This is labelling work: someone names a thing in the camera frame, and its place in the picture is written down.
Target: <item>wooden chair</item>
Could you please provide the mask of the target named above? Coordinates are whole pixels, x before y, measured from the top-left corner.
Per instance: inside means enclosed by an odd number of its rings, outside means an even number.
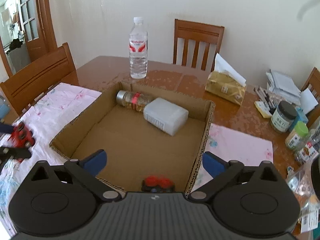
[[[207,60],[209,55],[210,44],[216,44],[216,50],[214,53],[213,63],[211,71],[214,69],[214,60],[217,53],[220,52],[222,43],[224,27],[215,26],[204,23],[188,22],[175,19],[174,20],[174,47],[173,47],[173,64],[177,63],[177,48],[178,38],[184,38],[183,54],[182,54],[182,66],[187,64],[188,42],[189,40],[196,41],[195,50],[193,52],[191,67],[195,68],[197,64],[199,44],[201,41],[206,42],[204,55],[202,59],[201,69],[205,70],[207,66]]]
[[[1,82],[0,88],[11,108],[19,116],[35,98],[47,92],[51,86],[74,70],[76,68],[69,46],[64,43],[57,50],[38,58],[5,82]]]
[[[319,102],[320,99],[320,72],[314,67],[311,71],[306,83],[303,85],[301,91],[304,91],[306,88],[309,88],[314,97]],[[310,127],[320,116],[320,104],[317,105],[310,113],[307,114],[309,122],[307,124]]]

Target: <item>door frame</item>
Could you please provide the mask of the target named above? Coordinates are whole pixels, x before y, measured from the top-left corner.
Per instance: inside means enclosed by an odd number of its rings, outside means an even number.
[[[56,50],[58,46],[56,42],[56,37],[54,35],[53,25],[52,25],[49,0],[37,0],[37,1],[39,2],[39,4],[37,4],[37,9],[39,12],[38,17],[39,17],[40,27],[42,28],[42,34],[44,36],[44,41],[47,46],[48,52],[51,52],[53,50]],[[12,77],[13,76],[12,71],[10,69],[2,44],[0,48],[0,56],[9,78]]]

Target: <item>product label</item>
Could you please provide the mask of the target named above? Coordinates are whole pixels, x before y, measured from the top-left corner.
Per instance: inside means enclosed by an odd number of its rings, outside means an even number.
[[[308,232],[318,227],[318,215],[319,211],[316,210],[310,214],[302,217],[301,219],[301,232]]]
[[[303,160],[303,163],[305,163],[309,160],[312,161],[318,155],[319,155],[319,153],[311,145],[310,142],[307,142],[307,144],[300,151],[298,151],[298,156]]]
[[[129,49],[131,52],[146,52],[148,49],[148,40],[129,39]]]
[[[221,92],[224,93],[224,94],[228,93],[228,88],[227,87],[222,87],[221,88]]]
[[[138,102],[138,98],[140,97],[141,93],[135,93],[131,99],[131,103],[132,103],[132,109],[136,110],[136,104]]]
[[[289,141],[288,147],[289,147],[289,148],[293,148],[293,147],[297,146],[297,144],[300,142],[300,139],[301,139],[301,137],[300,137],[298,134],[296,134],[296,135],[293,136],[293,137],[291,138],[291,140]]]
[[[280,132],[285,132],[290,126],[290,123],[279,115],[278,110],[273,113],[271,122]]]
[[[164,123],[161,122],[160,120],[148,115],[145,113],[145,119],[153,124],[155,127],[159,128],[160,130],[164,130]]]

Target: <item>white plastic container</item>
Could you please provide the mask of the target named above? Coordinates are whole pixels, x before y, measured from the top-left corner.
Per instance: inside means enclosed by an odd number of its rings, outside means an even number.
[[[162,98],[153,100],[143,110],[144,119],[171,136],[186,123],[188,114],[188,110]]]

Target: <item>gold tissue box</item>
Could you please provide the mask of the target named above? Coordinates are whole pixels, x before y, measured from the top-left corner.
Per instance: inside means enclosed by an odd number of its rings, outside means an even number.
[[[242,104],[246,88],[246,86],[241,86],[232,77],[217,71],[210,73],[205,86],[206,91],[237,105]]]

